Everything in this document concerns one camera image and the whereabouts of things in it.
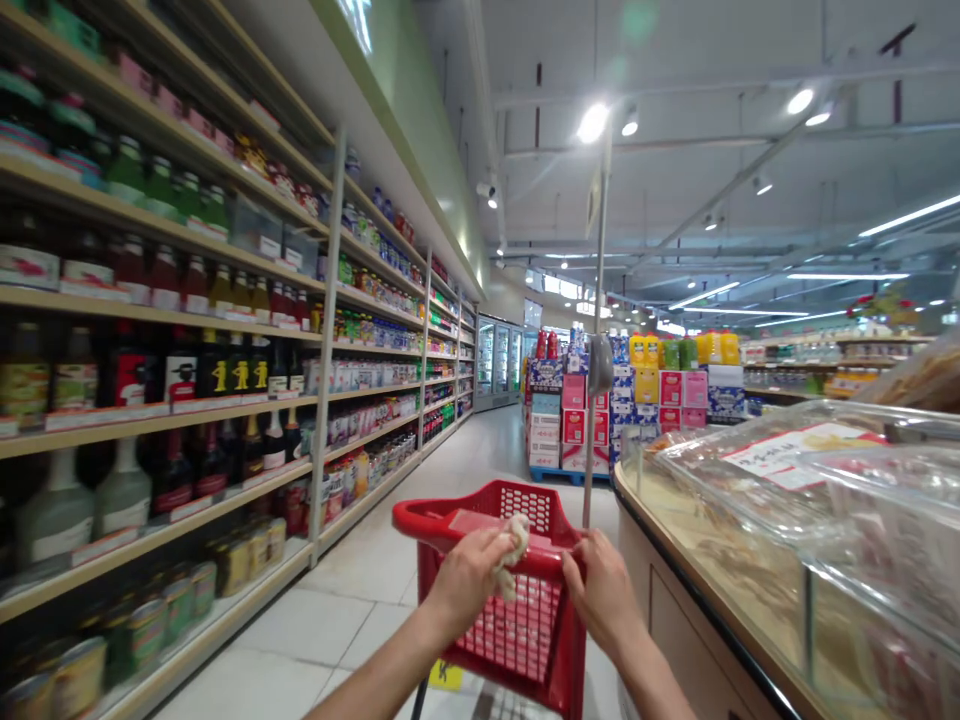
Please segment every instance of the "printed label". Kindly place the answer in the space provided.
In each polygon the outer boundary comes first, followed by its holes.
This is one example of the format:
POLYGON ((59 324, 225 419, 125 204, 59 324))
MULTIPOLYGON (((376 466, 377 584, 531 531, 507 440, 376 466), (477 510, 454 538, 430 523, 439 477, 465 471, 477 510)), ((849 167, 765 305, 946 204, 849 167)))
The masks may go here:
POLYGON ((67 530, 34 540, 30 549, 30 561, 40 562, 55 555, 73 552, 81 545, 90 542, 92 529, 93 518, 88 517, 67 530))
POLYGON ((147 524, 150 516, 150 498, 144 498, 124 510, 107 513, 103 516, 103 532, 106 535, 123 530, 124 528, 138 528, 147 524))

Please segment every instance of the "shopping basket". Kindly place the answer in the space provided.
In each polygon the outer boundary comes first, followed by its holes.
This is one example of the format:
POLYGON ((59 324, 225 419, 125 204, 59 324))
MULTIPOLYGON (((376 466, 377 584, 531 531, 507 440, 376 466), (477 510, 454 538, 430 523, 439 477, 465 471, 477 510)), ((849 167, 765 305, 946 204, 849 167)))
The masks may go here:
POLYGON ((530 519, 530 544, 510 572, 517 600, 491 597, 480 617, 442 659, 502 685, 566 720, 580 720, 586 630, 567 595, 561 553, 580 533, 563 514, 556 490, 494 480, 479 492, 447 500, 408 500, 393 525, 417 542, 423 602, 444 555, 467 533, 501 526, 516 513, 530 519))

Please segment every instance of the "metal pole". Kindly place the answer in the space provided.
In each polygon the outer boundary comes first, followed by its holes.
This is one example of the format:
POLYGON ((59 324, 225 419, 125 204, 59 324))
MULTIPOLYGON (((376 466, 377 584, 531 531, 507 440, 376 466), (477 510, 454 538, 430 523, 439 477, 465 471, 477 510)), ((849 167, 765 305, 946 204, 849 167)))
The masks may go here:
MULTIPOLYGON (((603 307, 603 249, 607 239, 607 201, 610 198, 610 156, 613 134, 607 123, 603 133, 603 159, 600 166, 600 238, 597 245, 597 296, 594 298, 593 333, 600 334, 600 309, 603 307)), ((590 493, 593 491, 593 434, 596 428, 597 400, 590 395, 587 402, 587 468, 583 481, 583 527, 590 527, 590 493)))

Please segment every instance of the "supermarket aisle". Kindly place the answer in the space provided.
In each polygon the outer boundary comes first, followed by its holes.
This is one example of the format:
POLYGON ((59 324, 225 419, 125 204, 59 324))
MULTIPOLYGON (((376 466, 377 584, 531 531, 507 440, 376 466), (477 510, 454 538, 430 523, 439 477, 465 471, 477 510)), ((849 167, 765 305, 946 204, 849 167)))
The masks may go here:
MULTIPOLYGON (((160 711, 157 720, 299 720, 359 667, 417 603, 416 544, 390 523, 393 504, 465 495, 495 478, 526 476, 520 409, 475 415, 380 503, 317 567, 281 596, 160 711)), ((559 487, 575 524, 582 491, 559 487)), ((593 524, 616 535, 613 494, 598 488, 593 524)), ((587 650, 584 720, 620 717, 616 674, 587 650)), ((424 720, 552 717, 467 675, 459 693, 430 689, 424 720)), ((409 718, 411 697, 398 718, 409 718)))

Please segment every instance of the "floor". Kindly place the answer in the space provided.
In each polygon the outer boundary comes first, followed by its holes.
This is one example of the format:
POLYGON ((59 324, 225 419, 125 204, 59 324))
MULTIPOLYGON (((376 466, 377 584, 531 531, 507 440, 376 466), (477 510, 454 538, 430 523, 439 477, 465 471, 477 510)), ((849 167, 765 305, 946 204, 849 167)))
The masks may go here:
MULTIPOLYGON (((520 408, 471 417, 399 487, 238 635, 156 720, 300 720, 403 623, 417 604, 413 540, 393 529, 400 500, 456 497, 494 478, 527 479, 520 408)), ((583 491, 557 486, 564 511, 581 524, 583 491)), ((617 509, 603 486, 592 496, 592 525, 614 542, 617 509)), ((413 697, 398 718, 412 714, 413 697)), ((465 673, 457 693, 429 689, 424 720, 533 720, 554 717, 465 673)), ((584 720, 617 720, 613 666, 589 641, 584 720)))

